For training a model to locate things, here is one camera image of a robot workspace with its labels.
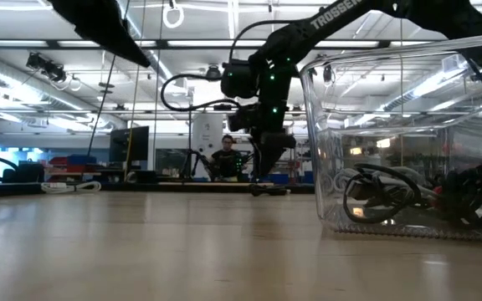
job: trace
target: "ceiling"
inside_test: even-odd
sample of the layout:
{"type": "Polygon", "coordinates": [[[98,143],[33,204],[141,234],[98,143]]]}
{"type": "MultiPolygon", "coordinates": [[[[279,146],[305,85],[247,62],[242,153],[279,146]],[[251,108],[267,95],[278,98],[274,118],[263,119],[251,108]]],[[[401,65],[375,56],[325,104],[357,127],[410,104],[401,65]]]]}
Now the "ceiling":
{"type": "MultiPolygon", "coordinates": [[[[270,19],[299,19],[308,18],[314,15],[320,5],[328,5],[333,1],[327,0],[178,0],[177,6],[183,9],[184,19],[175,28],[169,28],[162,21],[161,1],[130,1],[130,9],[127,13],[128,19],[133,26],[132,34],[135,39],[146,40],[228,40],[234,37],[241,29],[251,23],[270,20],[270,19]],[[272,3],[272,13],[269,12],[269,3],[272,3]]],[[[122,7],[126,6],[126,0],[120,0],[122,7]]],[[[482,11],[482,0],[472,1],[476,7],[482,11]]],[[[175,23],[179,18],[178,11],[168,14],[168,20],[175,23]]],[[[275,26],[261,26],[248,31],[244,39],[266,39],[275,26]]],[[[328,39],[341,40],[349,43],[368,41],[389,41],[397,42],[401,38],[403,41],[437,41],[445,39],[440,33],[424,30],[409,22],[391,18],[378,12],[369,12],[348,24],[338,32],[332,34],[328,39]]],[[[76,40],[80,37],[74,32],[73,27],[65,22],[57,13],[49,9],[49,2],[45,0],[0,0],[0,40],[76,40]]],[[[200,74],[205,72],[210,64],[221,64],[228,60],[228,50],[225,48],[200,48],[200,49],[157,49],[151,51],[160,63],[160,74],[180,74],[193,73],[200,74]]],[[[237,50],[239,58],[247,58],[254,50],[237,50]]],[[[304,67],[314,60],[319,54],[334,56],[360,51],[341,50],[336,47],[327,49],[313,50],[299,63],[299,68],[304,67]]],[[[324,106],[337,110],[376,110],[380,104],[386,104],[392,97],[400,91],[407,91],[414,85],[429,79],[442,68],[442,59],[445,55],[427,56],[421,58],[405,59],[404,64],[399,59],[385,61],[371,61],[354,64],[333,65],[334,78],[333,84],[326,87],[323,81],[323,69],[318,68],[317,75],[314,77],[315,93],[322,98],[324,106]]],[[[106,82],[110,63],[113,60],[111,54],[105,54],[101,49],[92,47],[82,48],[28,48],[19,47],[0,47],[0,62],[7,64],[21,74],[26,74],[26,78],[16,78],[24,81],[27,76],[32,76],[34,80],[44,83],[41,88],[45,94],[52,94],[56,89],[58,99],[69,97],[81,102],[79,107],[92,110],[100,106],[98,96],[101,96],[101,88],[98,83],[106,82]],[[25,64],[31,52],[39,52],[44,57],[49,58],[57,64],[64,66],[69,79],[76,79],[70,82],[68,79],[61,84],[49,84],[49,81],[41,74],[34,74],[25,64]]],[[[14,72],[5,73],[13,77],[14,72]]],[[[157,92],[162,86],[161,76],[157,77],[155,69],[139,69],[135,64],[124,59],[117,58],[113,68],[110,83],[115,87],[108,94],[105,102],[105,110],[113,110],[117,105],[124,105],[131,109],[133,101],[138,103],[136,110],[154,110],[156,108],[157,92]]],[[[440,105],[455,95],[462,95],[464,82],[466,80],[455,80],[453,83],[445,85],[440,89],[431,91],[429,94],[422,95],[425,99],[422,104],[414,104],[407,107],[407,110],[429,111],[440,105]]],[[[219,84],[210,84],[199,81],[190,81],[182,86],[178,82],[178,88],[172,87],[168,90],[169,99],[178,105],[187,105],[187,87],[196,86],[201,99],[213,100],[220,97],[219,84]]],[[[467,91],[475,91],[479,95],[482,93],[482,85],[468,82],[467,91]]],[[[471,106],[470,99],[460,101],[451,106],[451,110],[463,110],[471,106]]],[[[291,89],[289,103],[291,105],[304,104],[303,90],[300,81],[294,79],[291,89]]],[[[20,107],[27,109],[31,105],[25,104],[20,107]]],[[[2,102],[0,110],[9,110],[9,114],[14,115],[10,110],[16,109],[2,102]]],[[[43,113],[22,113],[22,117],[41,117],[43,113]]],[[[362,117],[364,114],[344,114],[338,120],[362,117]]],[[[131,114],[115,115],[114,119],[127,122],[131,114]]],[[[150,114],[136,114],[135,120],[151,120],[150,114]]],[[[161,120],[183,121],[186,115],[179,114],[160,114],[157,116],[161,120]]]]}

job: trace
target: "black robotic arm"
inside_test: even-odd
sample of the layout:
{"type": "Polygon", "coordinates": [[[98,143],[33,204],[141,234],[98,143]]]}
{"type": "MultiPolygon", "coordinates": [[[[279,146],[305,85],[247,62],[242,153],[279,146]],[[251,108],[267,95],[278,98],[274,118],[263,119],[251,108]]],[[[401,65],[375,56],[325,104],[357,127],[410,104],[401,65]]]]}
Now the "black robotic arm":
{"type": "MultiPolygon", "coordinates": [[[[259,98],[230,115],[228,125],[230,130],[251,134],[254,168],[260,176],[270,172],[286,148],[295,147],[295,139],[282,126],[290,81],[297,75],[295,65],[320,41],[371,10],[406,18],[449,39],[482,35],[482,14],[469,0],[338,0],[311,18],[276,30],[248,60],[230,59],[224,64],[223,93],[230,98],[259,98]]],[[[482,48],[460,53],[482,67],[482,48]]]]}

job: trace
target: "clear plastic container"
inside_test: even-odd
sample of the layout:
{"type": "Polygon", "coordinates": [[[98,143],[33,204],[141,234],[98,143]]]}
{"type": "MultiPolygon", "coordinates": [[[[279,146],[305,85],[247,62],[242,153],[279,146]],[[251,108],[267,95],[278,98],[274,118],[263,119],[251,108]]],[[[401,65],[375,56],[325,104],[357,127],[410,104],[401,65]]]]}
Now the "clear plastic container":
{"type": "Polygon", "coordinates": [[[471,176],[482,176],[482,76],[455,49],[482,52],[482,37],[318,58],[302,69],[317,211],[329,228],[482,241],[482,202],[470,200],[482,200],[482,177],[471,176]],[[404,174],[421,198],[370,168],[351,180],[358,163],[404,174]]]}

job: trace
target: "person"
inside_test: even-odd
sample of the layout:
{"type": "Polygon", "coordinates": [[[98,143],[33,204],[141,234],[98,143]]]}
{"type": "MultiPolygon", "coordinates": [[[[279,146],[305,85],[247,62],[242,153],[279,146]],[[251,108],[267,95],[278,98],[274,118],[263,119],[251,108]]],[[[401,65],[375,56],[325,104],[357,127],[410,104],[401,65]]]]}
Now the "person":
{"type": "Polygon", "coordinates": [[[223,148],[211,155],[211,164],[218,166],[220,178],[224,181],[238,181],[240,170],[237,167],[237,159],[241,153],[232,148],[233,137],[225,135],[223,137],[223,148]]]}

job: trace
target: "black t-shirt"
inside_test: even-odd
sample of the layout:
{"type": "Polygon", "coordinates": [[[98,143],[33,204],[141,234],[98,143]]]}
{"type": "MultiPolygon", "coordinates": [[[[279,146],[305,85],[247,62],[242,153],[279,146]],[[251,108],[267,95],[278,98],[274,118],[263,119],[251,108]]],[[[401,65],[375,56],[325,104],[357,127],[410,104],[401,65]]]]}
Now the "black t-shirt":
{"type": "Polygon", "coordinates": [[[241,156],[236,150],[219,150],[213,153],[211,157],[215,160],[215,164],[219,167],[221,176],[230,177],[237,176],[238,169],[236,166],[236,159],[241,156]]]}

